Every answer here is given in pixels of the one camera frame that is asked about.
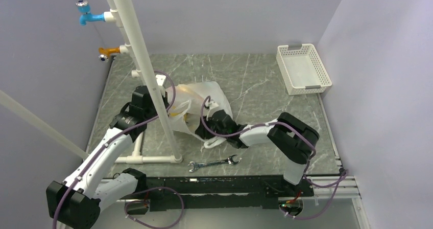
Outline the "translucent white plastic bag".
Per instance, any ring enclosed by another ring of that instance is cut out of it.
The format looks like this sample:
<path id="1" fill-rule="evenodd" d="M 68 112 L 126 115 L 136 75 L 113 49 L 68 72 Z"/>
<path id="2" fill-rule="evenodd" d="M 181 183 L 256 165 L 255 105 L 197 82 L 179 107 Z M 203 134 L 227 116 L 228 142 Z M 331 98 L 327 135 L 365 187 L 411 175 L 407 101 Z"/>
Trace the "translucent white plastic bag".
<path id="1" fill-rule="evenodd" d="M 216 101 L 220 109 L 224 110 L 231 117 L 233 116 L 231 106 L 220 85 L 215 81 L 199 82 L 192 84 L 179 84 L 175 88 L 168 87 L 166 90 L 167 100 L 174 100 L 172 107 L 169 109 L 169 121 L 173 131 L 186 133 L 202 141 L 203 148 L 211 149 L 226 141 L 222 137 L 212 137 L 204 140 L 195 134 L 195 130 L 200 124 L 201 106 L 206 97 Z M 194 122 L 186 124 L 183 116 L 186 114 L 194 115 Z"/>

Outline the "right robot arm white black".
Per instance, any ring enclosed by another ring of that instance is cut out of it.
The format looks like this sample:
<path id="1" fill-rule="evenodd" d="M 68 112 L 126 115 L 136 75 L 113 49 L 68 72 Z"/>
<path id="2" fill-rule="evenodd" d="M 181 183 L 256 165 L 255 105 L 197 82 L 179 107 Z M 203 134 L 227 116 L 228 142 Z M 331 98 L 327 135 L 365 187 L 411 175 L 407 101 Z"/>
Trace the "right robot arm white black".
<path id="1" fill-rule="evenodd" d="M 273 144 L 289 159 L 281 182 L 282 191 L 288 196 L 300 191 L 300 181 L 320 138 L 316 130 L 288 112 L 267 123 L 241 125 L 219 110 L 200 120 L 195 134 L 204 140 L 222 137 L 237 149 Z"/>

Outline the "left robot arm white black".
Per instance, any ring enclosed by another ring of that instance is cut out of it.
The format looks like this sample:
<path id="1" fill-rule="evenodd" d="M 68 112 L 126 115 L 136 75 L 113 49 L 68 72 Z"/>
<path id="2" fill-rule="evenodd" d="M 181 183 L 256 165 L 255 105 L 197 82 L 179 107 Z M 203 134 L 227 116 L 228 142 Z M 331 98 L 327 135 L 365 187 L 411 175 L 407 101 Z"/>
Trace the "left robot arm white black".
<path id="1" fill-rule="evenodd" d="M 141 198 L 147 191 L 146 175 L 127 168 L 117 178 L 100 182 L 117 158 L 143 135 L 147 124 L 158 118 L 150 90 L 138 86 L 113 118 L 103 139 L 89 157 L 62 182 L 53 181 L 46 189 L 52 227 L 62 222 L 72 228 L 91 228 L 100 213 L 118 199 L 131 195 Z"/>

